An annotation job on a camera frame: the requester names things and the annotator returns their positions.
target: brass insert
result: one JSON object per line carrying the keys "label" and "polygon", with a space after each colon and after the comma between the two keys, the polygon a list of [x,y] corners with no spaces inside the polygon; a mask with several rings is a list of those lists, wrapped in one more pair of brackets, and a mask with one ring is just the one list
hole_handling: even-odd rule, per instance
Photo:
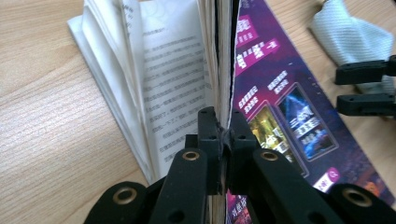
{"label": "brass insert", "polygon": [[277,155],[272,152],[263,152],[262,153],[262,158],[268,161],[276,161],[277,160]]}
{"label": "brass insert", "polygon": [[343,196],[360,207],[370,207],[373,204],[369,197],[355,189],[343,189]]}
{"label": "brass insert", "polygon": [[196,161],[199,158],[199,153],[195,151],[188,151],[183,154],[183,159],[186,161]]}
{"label": "brass insert", "polygon": [[137,192],[133,188],[124,187],[117,190],[117,192],[113,195],[113,202],[117,204],[127,204],[131,203],[136,198]]}

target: open book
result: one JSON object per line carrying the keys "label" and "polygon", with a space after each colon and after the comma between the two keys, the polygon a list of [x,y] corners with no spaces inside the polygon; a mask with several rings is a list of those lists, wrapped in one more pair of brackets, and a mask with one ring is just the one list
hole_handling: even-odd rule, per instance
{"label": "open book", "polygon": [[199,2],[87,0],[68,22],[149,183],[196,132],[198,110],[214,105],[221,124],[229,120],[231,71],[218,55],[230,64],[231,10],[219,11],[226,28],[216,45],[214,1]]}
{"label": "open book", "polygon": [[[349,182],[393,203],[265,2],[232,3],[86,0],[68,22],[147,181],[167,174],[213,105],[224,128],[239,108],[262,147],[315,188]],[[236,199],[230,222],[245,214]]]}

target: black plastic part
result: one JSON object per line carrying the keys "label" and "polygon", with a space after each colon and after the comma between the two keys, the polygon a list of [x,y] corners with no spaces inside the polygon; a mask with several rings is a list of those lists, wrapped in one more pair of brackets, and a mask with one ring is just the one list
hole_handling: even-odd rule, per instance
{"label": "black plastic part", "polygon": [[257,149],[253,162],[248,194],[268,204],[276,223],[344,223],[281,153]]}
{"label": "black plastic part", "polygon": [[227,171],[227,185],[232,194],[246,194],[249,181],[248,167],[253,151],[259,146],[256,136],[251,132],[244,115],[233,110],[230,123],[231,158]]}
{"label": "black plastic part", "polygon": [[184,148],[188,147],[198,147],[198,134],[186,134]]}
{"label": "black plastic part", "polygon": [[346,223],[396,223],[395,211],[366,189],[351,184],[334,185],[327,197],[334,211]]}
{"label": "black plastic part", "polygon": [[149,218],[151,217],[152,211],[154,209],[155,204],[157,203],[158,196],[163,188],[163,182],[165,181],[166,177],[158,180],[154,184],[150,185],[146,188],[146,199],[141,207],[142,210],[140,212],[139,224],[144,224],[149,222]]}
{"label": "black plastic part", "polygon": [[163,183],[150,224],[205,223],[207,157],[197,148],[179,151]]}
{"label": "black plastic part", "polygon": [[98,200],[85,223],[143,223],[146,188],[134,182],[122,182],[108,189]]}
{"label": "black plastic part", "polygon": [[206,153],[207,192],[209,195],[222,193],[221,176],[221,139],[218,120],[213,106],[198,111],[198,148]]}
{"label": "black plastic part", "polygon": [[337,111],[348,116],[396,116],[394,95],[385,93],[340,95]]}
{"label": "black plastic part", "polygon": [[335,84],[361,84],[367,82],[380,82],[382,76],[396,76],[396,55],[384,60],[346,63],[337,68],[335,71]]}
{"label": "black plastic part", "polygon": [[271,212],[271,208],[264,198],[256,200],[254,197],[247,196],[247,210],[252,223],[276,224],[276,218]]}

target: book page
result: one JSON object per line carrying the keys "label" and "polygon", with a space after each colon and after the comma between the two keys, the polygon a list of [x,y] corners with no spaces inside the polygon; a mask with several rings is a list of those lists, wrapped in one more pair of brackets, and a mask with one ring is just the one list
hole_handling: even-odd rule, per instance
{"label": "book page", "polygon": [[207,94],[213,95],[213,105],[220,114],[219,66],[215,43],[215,1],[197,1],[201,21],[201,30],[205,49],[205,86]]}
{"label": "book page", "polygon": [[107,44],[111,47],[115,57],[120,63],[120,67],[125,75],[125,81],[128,90],[133,99],[135,106],[142,108],[142,103],[137,99],[135,91],[135,83],[132,74],[131,59],[127,48],[127,41],[124,35],[124,27],[122,25],[121,7],[118,0],[96,1],[86,0],[87,7],[97,24]]}
{"label": "book page", "polygon": [[220,94],[220,124],[228,128],[230,122],[230,87],[231,83],[231,20],[232,2],[218,1],[219,11],[219,94]]}
{"label": "book page", "polygon": [[197,112],[211,96],[205,95],[204,47],[195,0],[147,1],[140,6],[148,142],[161,178],[184,147],[186,134],[197,133]]}
{"label": "book page", "polygon": [[131,130],[139,130],[141,124],[114,52],[107,44],[99,25],[87,7],[84,7],[82,19],[70,21],[69,25],[101,92],[105,96],[121,130],[126,135],[128,145],[146,179],[149,183],[152,183],[153,169],[149,160],[149,149],[142,132],[131,134]]}
{"label": "book page", "polygon": [[143,27],[140,13],[140,3],[137,0],[119,0],[121,9],[122,27],[126,42],[129,65],[132,74],[129,78],[134,83],[134,93],[140,104],[140,114],[143,123],[147,122],[146,110],[144,106],[143,79],[145,75],[145,58],[143,55]]}

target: white cloth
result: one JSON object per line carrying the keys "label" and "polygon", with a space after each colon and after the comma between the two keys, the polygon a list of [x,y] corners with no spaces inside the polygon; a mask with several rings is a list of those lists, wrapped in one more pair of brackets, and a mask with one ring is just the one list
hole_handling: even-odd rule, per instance
{"label": "white cloth", "polygon": [[[328,0],[311,23],[318,42],[338,64],[387,60],[393,35],[367,22],[351,17],[343,0]],[[357,85],[363,93],[394,94],[393,77],[383,76],[381,83]]]}

